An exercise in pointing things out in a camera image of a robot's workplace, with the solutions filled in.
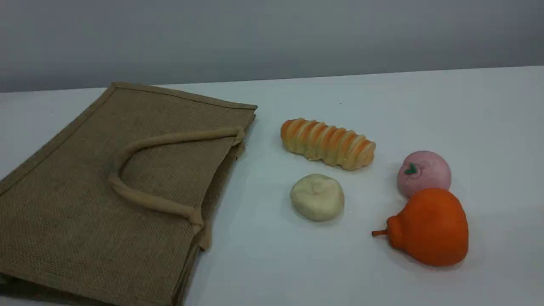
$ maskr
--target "rope handle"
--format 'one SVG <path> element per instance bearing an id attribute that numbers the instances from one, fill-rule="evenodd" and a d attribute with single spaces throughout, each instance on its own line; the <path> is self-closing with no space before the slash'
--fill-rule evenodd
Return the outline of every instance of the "rope handle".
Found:
<path id="1" fill-rule="evenodd" d="M 120 178 L 123 165 L 138 151 L 165 144 L 182 143 L 196 140 L 210 140 L 224 137 L 233 137 L 232 146 L 239 144 L 245 137 L 244 129 L 241 127 L 225 127 L 216 130 L 194 131 L 187 133 L 172 133 L 161 136 L 149 137 L 129 143 L 115 156 L 113 168 L 108 176 L 108 183 L 113 190 L 122 198 L 133 202 L 147 209 L 172 213 L 185 217 L 193 226 L 194 234 L 198 233 L 204 226 L 200 208 L 183 205 L 156 195 L 145 193 L 128 187 Z"/>

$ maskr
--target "white table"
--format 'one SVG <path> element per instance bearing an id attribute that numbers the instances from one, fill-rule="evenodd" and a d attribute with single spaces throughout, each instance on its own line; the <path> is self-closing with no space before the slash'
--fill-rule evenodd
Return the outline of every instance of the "white table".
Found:
<path id="1" fill-rule="evenodd" d="M 259 106 L 186 305 L 544 305 L 544 67 L 165 87 Z M 0 178 L 103 90 L 0 94 Z M 286 152 L 280 126 L 297 117 L 366 134 L 374 163 L 351 173 Z M 455 268 L 370 236 L 403 207 L 399 165 L 423 149 L 449 162 L 467 213 L 470 249 Z M 293 212 L 290 188 L 309 173 L 341 183 L 342 217 Z"/>

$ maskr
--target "bread roll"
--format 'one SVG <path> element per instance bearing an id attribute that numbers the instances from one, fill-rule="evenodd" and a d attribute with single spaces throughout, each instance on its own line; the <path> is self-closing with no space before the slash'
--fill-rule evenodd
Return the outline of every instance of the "bread roll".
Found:
<path id="1" fill-rule="evenodd" d="M 285 121 L 281 139 L 290 152 L 345 170 L 357 170 L 372 163 L 376 148 L 364 135 L 303 118 Z"/>

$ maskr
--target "jute bag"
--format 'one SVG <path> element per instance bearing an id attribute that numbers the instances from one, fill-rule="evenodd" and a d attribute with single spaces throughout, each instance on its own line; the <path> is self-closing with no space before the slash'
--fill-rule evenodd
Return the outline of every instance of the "jute bag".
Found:
<path id="1" fill-rule="evenodd" d="M 182 304 L 256 108 L 112 84 L 0 182 L 0 292 Z"/>

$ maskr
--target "toy peach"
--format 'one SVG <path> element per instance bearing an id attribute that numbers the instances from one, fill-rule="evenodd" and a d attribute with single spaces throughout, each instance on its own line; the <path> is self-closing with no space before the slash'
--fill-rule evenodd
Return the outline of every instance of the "toy peach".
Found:
<path id="1" fill-rule="evenodd" d="M 402 194 L 411 197 L 427 188 L 449 190 L 452 171 L 440 155 L 430 151 L 417 151 L 404 159 L 397 181 Z"/>

